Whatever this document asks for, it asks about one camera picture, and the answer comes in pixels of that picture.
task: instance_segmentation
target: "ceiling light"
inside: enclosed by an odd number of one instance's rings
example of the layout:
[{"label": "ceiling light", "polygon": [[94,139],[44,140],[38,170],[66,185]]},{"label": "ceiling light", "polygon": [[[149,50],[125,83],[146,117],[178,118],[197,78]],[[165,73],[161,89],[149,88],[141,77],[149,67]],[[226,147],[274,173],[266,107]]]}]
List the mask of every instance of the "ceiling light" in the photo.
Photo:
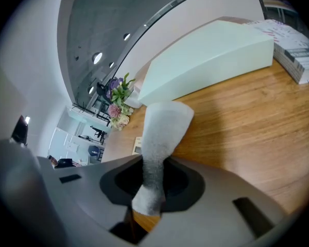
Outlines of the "ceiling light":
[{"label": "ceiling light", "polygon": [[93,92],[93,90],[94,90],[94,86],[89,87],[89,88],[88,88],[88,92],[89,92],[89,94],[91,94],[91,93]]},{"label": "ceiling light", "polygon": [[124,34],[124,40],[126,41],[126,40],[128,40],[128,38],[130,37],[130,34]]},{"label": "ceiling light", "polygon": [[99,53],[99,52],[95,53],[95,54],[92,56],[93,63],[94,63],[94,64],[97,64],[97,63],[99,62],[99,60],[101,59],[102,55],[103,55],[103,54],[102,54],[102,53]]}]

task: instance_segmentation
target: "ceiling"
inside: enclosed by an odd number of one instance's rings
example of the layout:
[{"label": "ceiling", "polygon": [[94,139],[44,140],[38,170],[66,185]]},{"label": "ceiling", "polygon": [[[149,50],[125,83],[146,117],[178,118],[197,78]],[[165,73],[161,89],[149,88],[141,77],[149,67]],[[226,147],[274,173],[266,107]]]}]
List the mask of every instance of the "ceiling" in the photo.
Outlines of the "ceiling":
[{"label": "ceiling", "polygon": [[[88,85],[94,78],[103,79],[115,68],[121,54],[132,47],[129,42],[140,36],[140,27],[171,1],[74,0],[66,52],[68,75],[76,99],[86,103]],[[131,36],[124,41],[126,33]],[[94,65],[92,55],[96,52],[102,52],[103,56]]]}]

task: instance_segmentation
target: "desk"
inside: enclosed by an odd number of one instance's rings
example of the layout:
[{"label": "desk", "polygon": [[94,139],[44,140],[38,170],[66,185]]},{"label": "desk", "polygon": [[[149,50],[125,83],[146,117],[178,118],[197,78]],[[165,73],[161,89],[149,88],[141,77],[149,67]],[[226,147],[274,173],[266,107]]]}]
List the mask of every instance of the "desk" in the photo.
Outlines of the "desk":
[{"label": "desk", "polygon": [[[223,168],[291,213],[309,197],[309,84],[297,85],[276,61],[183,96],[195,116],[173,155]],[[102,162],[131,155],[146,107],[111,131]]]}]

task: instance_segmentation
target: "pink flower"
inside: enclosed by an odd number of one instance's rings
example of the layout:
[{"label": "pink flower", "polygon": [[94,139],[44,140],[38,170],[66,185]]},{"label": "pink flower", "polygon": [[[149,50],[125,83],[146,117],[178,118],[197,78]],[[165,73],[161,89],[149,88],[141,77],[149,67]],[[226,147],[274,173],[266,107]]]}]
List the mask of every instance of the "pink flower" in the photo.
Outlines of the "pink flower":
[{"label": "pink flower", "polygon": [[120,113],[121,113],[121,110],[120,110],[120,108],[119,108],[117,105],[111,104],[111,105],[109,106],[109,115],[110,115],[112,118],[117,118],[117,117],[119,117]]}]

